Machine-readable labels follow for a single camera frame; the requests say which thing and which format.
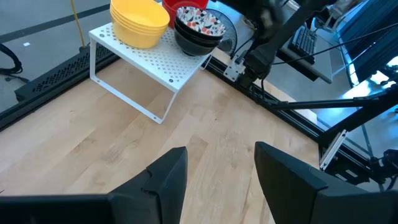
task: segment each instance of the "stacked black bowls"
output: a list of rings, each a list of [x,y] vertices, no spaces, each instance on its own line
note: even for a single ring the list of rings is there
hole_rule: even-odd
[[[224,25],[205,10],[181,7],[174,21],[174,37],[190,56],[206,55],[217,47],[225,33]]]

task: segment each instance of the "wooden table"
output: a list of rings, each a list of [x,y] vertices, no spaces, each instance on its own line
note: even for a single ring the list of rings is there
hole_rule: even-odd
[[[155,113],[171,97],[123,60],[98,76]],[[0,195],[109,192],[170,148],[187,146],[181,223],[272,223],[254,143],[315,167],[317,144],[207,71],[197,71],[181,91],[157,124],[91,80],[77,85],[0,133]]]

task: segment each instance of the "keyboard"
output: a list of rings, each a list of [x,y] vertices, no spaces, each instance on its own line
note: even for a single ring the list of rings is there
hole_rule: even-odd
[[[296,31],[293,38],[291,38],[287,48],[298,54],[300,57],[304,57],[314,54],[316,42],[317,34],[302,26]],[[304,60],[312,65],[315,63],[314,56],[306,57]]]

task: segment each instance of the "black bowl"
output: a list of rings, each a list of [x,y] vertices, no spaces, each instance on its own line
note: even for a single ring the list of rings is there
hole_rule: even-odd
[[[209,54],[215,47],[205,47],[199,44],[193,43],[181,35],[177,30],[174,30],[174,38],[178,46],[184,53],[189,56],[201,56]]]
[[[212,36],[212,35],[206,35],[202,34],[196,30],[191,29],[189,26],[187,26],[184,22],[182,22],[178,16],[175,17],[175,23],[178,24],[184,31],[188,32],[189,34],[201,38],[203,40],[221,40],[223,36]]]
[[[199,38],[197,36],[194,36],[187,31],[184,31],[180,25],[178,25],[176,22],[174,22],[174,29],[181,34],[183,37],[188,39],[190,42],[193,42],[195,44],[204,46],[204,47],[217,47],[220,44],[220,40],[205,40],[202,38]]]

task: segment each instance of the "stacked yellow bowls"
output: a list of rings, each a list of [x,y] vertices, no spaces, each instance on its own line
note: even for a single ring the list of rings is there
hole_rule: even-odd
[[[112,0],[115,35],[132,47],[154,47],[170,21],[167,11],[153,0]]]

